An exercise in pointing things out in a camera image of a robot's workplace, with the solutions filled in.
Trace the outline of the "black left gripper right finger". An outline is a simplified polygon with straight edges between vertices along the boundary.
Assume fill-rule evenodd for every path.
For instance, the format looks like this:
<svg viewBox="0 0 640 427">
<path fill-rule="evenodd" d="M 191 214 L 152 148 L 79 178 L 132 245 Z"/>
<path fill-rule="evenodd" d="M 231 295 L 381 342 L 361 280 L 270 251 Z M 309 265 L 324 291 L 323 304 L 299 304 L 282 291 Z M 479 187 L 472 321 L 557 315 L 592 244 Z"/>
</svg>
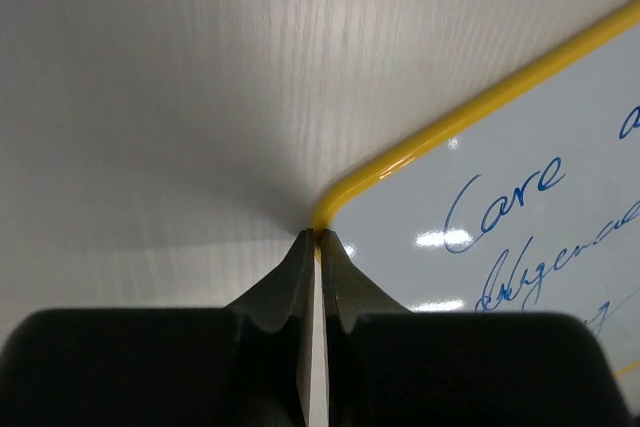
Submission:
<svg viewBox="0 0 640 427">
<path fill-rule="evenodd" d="M 410 313 L 367 277 L 338 235 L 320 234 L 331 426 L 404 426 L 411 420 Z"/>
</svg>

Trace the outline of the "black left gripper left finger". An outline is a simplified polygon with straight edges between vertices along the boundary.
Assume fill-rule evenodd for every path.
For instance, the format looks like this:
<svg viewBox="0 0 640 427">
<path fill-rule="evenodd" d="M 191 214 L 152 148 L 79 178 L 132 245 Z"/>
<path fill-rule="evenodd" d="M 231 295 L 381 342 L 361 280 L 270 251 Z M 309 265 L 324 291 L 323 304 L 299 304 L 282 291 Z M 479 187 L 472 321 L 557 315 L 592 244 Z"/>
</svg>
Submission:
<svg viewBox="0 0 640 427">
<path fill-rule="evenodd" d="M 299 232 L 282 261 L 229 305 L 242 316 L 229 426 L 308 424 L 314 255 L 313 231 Z"/>
</svg>

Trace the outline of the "yellow framed whiteboard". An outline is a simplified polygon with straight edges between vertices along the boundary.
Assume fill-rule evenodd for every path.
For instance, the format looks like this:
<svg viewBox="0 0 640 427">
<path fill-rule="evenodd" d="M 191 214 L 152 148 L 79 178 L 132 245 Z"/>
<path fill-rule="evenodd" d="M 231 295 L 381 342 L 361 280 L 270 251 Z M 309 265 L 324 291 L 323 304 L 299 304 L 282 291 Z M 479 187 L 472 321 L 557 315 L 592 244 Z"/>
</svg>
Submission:
<svg viewBox="0 0 640 427">
<path fill-rule="evenodd" d="M 639 5 L 337 183 L 316 229 L 414 312 L 549 311 L 639 388 Z"/>
</svg>

